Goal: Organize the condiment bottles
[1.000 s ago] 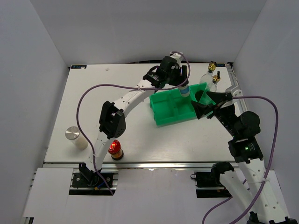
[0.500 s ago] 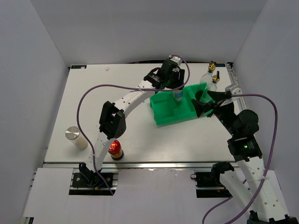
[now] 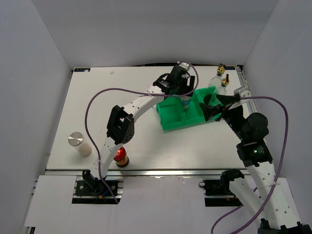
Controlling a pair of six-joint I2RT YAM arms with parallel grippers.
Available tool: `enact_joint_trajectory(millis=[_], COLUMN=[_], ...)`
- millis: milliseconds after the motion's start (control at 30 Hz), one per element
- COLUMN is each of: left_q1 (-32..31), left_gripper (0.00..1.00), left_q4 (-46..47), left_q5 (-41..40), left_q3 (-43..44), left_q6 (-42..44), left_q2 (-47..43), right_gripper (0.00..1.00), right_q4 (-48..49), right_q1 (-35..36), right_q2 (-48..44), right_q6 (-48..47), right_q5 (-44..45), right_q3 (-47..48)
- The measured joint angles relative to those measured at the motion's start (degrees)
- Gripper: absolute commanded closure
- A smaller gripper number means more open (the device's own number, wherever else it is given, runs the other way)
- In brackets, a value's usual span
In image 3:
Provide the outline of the blue label shaker jar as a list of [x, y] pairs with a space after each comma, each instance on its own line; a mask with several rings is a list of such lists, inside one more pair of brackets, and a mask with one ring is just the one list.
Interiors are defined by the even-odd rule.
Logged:
[[180, 98], [181, 99], [181, 104], [184, 110], [188, 109], [191, 103], [191, 97], [189, 96], [183, 96]]

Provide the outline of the clear oil bottle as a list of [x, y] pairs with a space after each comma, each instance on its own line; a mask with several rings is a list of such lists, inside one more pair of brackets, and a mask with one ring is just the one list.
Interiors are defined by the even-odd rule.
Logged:
[[220, 64], [218, 66], [216, 75], [209, 81], [209, 85], [208, 85], [209, 88], [210, 87], [217, 88], [221, 85], [222, 76], [225, 73], [225, 67], [226, 67], [225, 64]]

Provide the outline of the oil bottle with dark contents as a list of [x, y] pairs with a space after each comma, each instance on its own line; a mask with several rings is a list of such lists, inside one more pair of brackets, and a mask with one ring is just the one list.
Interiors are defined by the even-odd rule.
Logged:
[[226, 95], [226, 88], [230, 83], [229, 74], [226, 74], [225, 78], [222, 78], [221, 85], [217, 88], [210, 87], [208, 88], [207, 95], [204, 98], [204, 103], [210, 106], [215, 106], [218, 104], [216, 95]]

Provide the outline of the green three-compartment bin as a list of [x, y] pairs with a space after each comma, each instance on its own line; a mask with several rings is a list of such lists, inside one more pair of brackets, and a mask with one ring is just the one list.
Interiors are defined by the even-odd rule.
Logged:
[[220, 104], [220, 101], [215, 98], [214, 91], [214, 87], [195, 90], [188, 109], [184, 109], [181, 100], [176, 97], [168, 97], [158, 103], [156, 110], [160, 116], [162, 129], [164, 131], [170, 131], [206, 123], [199, 104], [209, 94], [213, 95], [213, 100], [210, 103], [212, 106]]

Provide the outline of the red cap sauce bottle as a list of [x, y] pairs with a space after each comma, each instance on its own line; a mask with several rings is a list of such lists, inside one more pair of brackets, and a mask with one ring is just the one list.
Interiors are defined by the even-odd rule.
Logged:
[[129, 164], [129, 158], [124, 147], [120, 147], [120, 149], [116, 152], [114, 161], [120, 168], [124, 168]]

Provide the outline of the white powder shaker jar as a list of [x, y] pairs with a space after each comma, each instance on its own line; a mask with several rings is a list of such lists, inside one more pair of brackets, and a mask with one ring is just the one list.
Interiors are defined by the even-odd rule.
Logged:
[[92, 153], [92, 147], [87, 138], [81, 132], [73, 132], [68, 136], [68, 143], [75, 148], [77, 152], [84, 157]]

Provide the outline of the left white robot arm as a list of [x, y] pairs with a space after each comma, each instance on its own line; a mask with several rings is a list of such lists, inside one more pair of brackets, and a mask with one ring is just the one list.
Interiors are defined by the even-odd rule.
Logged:
[[[117, 151], [127, 144], [135, 134], [135, 122], [149, 109], [166, 98], [181, 98], [194, 92], [199, 83], [199, 75], [195, 67], [188, 62], [179, 61], [168, 74], [157, 78], [146, 92], [137, 92], [124, 88], [107, 88], [96, 93], [87, 105], [84, 117], [86, 134], [93, 144], [97, 161], [91, 166], [90, 175], [93, 178], [86, 183], [86, 189], [94, 195], [103, 189], [110, 164]], [[102, 93], [122, 91], [139, 95], [135, 100], [120, 107], [114, 106], [107, 123], [107, 132], [102, 149], [96, 145], [88, 129], [88, 115], [93, 101]]]

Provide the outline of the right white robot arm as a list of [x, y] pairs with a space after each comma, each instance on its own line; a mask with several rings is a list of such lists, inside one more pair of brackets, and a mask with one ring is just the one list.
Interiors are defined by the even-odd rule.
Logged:
[[237, 154], [255, 182], [256, 190], [248, 185], [244, 175], [238, 169], [226, 170], [220, 177], [220, 188], [225, 194], [234, 194], [241, 205], [252, 215], [242, 227], [234, 231], [239, 233], [250, 224], [256, 222], [259, 234], [310, 234], [308, 224], [302, 224], [287, 202], [278, 177], [281, 171], [288, 137], [289, 116], [283, 104], [285, 114], [285, 134], [278, 169], [274, 169], [273, 158], [265, 143], [268, 135], [268, 120], [261, 113], [243, 116], [242, 104], [249, 100], [239, 94], [233, 96], [216, 95], [220, 104], [209, 105], [212, 95], [206, 95], [200, 108], [206, 121], [214, 116], [225, 120], [231, 130], [239, 138], [236, 146]]

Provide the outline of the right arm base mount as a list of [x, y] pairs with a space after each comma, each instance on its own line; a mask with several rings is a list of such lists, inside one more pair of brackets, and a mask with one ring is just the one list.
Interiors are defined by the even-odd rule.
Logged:
[[206, 207], [238, 207], [239, 199], [230, 191], [230, 182], [237, 178], [245, 178], [238, 169], [223, 171], [220, 179], [206, 179], [198, 183], [204, 190]]

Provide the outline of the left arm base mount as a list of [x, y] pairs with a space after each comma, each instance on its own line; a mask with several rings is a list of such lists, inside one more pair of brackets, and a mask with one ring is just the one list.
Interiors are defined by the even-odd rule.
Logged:
[[118, 194], [118, 180], [105, 180], [91, 175], [89, 170], [82, 172], [82, 179], [77, 180], [72, 198], [72, 204], [117, 205], [121, 200]]

